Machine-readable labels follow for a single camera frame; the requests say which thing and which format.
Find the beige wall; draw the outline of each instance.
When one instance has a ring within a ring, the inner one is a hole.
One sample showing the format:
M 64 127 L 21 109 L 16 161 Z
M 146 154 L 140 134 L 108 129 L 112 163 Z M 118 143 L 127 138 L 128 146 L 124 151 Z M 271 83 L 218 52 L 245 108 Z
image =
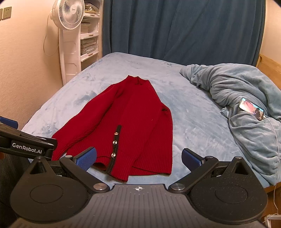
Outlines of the beige wall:
M 281 64 L 281 7 L 266 0 L 264 35 L 260 53 Z
M 12 17 L 0 20 L 0 116 L 19 122 L 19 129 L 62 87 L 60 59 L 43 53 L 47 16 L 54 0 L 4 0 Z M 58 29 L 49 19 L 45 50 L 53 54 Z

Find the wooden bed frame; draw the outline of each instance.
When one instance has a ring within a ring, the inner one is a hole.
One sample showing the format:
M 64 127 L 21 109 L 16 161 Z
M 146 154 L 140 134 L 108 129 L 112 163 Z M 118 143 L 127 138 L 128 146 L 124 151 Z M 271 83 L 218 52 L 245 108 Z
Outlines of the wooden bed frame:
M 258 62 L 256 67 L 263 72 L 267 77 L 269 77 L 275 85 L 279 89 L 281 89 L 281 64 L 273 61 L 272 59 L 259 54 Z M 264 217 L 268 214 L 273 215 L 277 212 L 274 201 L 273 201 L 273 192 L 274 192 L 275 186 L 269 186 L 265 188 L 264 190 L 268 194 L 268 205 L 266 207 L 265 212 L 262 215 L 261 222 L 264 221 Z M 276 190 L 275 190 L 275 204 L 279 210 L 279 213 L 281 212 L 281 182 L 277 183 Z M 281 221 L 280 220 L 273 220 L 271 222 L 272 228 L 273 227 L 281 227 Z

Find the electrical socket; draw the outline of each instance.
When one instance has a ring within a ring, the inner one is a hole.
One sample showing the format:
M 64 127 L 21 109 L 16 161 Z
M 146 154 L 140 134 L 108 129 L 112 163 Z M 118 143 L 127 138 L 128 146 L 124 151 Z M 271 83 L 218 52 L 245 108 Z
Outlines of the electrical socket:
M 6 18 L 11 17 L 11 14 L 12 14 L 12 7 L 11 6 L 4 8 L 2 19 L 6 19 Z

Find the blue gripper pad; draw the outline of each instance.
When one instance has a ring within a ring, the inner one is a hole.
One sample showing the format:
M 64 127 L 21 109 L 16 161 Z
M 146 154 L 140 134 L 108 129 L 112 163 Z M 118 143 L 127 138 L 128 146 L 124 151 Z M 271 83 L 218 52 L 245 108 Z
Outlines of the blue gripper pad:
M 17 129 L 19 127 L 19 124 L 18 124 L 17 121 L 10 120 L 10 119 L 2 117 L 2 116 L 0 116 L 0 122 L 5 124 L 5 125 L 8 125 L 8 126 L 10 126 L 12 128 L 15 128 L 15 129 Z
M 188 148 L 182 151 L 182 163 L 192 172 L 205 162 L 205 159 Z
M 89 147 L 80 154 L 76 155 L 72 161 L 83 170 L 87 171 L 97 159 L 97 150 L 94 147 Z

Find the fan power cord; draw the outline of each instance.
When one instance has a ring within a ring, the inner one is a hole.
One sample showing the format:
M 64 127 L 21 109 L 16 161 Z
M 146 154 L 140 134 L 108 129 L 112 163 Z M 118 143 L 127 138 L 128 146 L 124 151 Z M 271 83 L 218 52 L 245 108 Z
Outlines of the fan power cord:
M 45 52 L 45 40 L 46 40 L 47 32 L 48 32 L 48 22 L 49 22 L 50 14 L 51 14 L 51 13 L 49 13 L 48 18 L 47 18 L 46 35 L 45 35 L 45 39 L 44 39 L 44 43 L 43 43 L 43 51 L 44 51 L 44 54 L 47 55 L 47 56 L 53 56 L 53 55 L 57 52 L 58 47 L 59 47 L 59 45 L 60 45 L 60 44 L 58 44 L 58 47 L 56 48 L 56 51 L 54 52 L 54 54 L 52 54 L 52 55 L 46 54 L 46 52 Z
M 278 171 L 277 171 L 277 180 L 276 180 L 276 184 L 275 184 L 275 187 L 274 187 L 274 192 L 273 192 L 273 203 L 274 203 L 274 206 L 276 207 L 276 209 L 277 209 L 277 214 L 278 214 L 278 208 L 277 208 L 277 206 L 276 206 L 276 204 L 275 204 L 275 190 L 276 190 L 276 186 L 277 186 L 277 181 L 278 181 L 278 176 L 279 176 L 279 168 L 280 168 L 280 154 L 279 154 L 279 144 L 278 144 L 278 138 L 277 138 L 277 134 L 276 134 L 276 131 L 275 131 L 275 129 L 274 129 L 274 127 L 273 127 L 273 125 L 272 125 L 272 123 L 270 122 L 270 124 L 271 124 L 271 126 L 272 126 L 272 129 L 273 129 L 273 131 L 274 131 L 274 133 L 275 133 L 275 137 L 276 137 L 276 141 L 277 141 L 277 151 L 278 151 Z

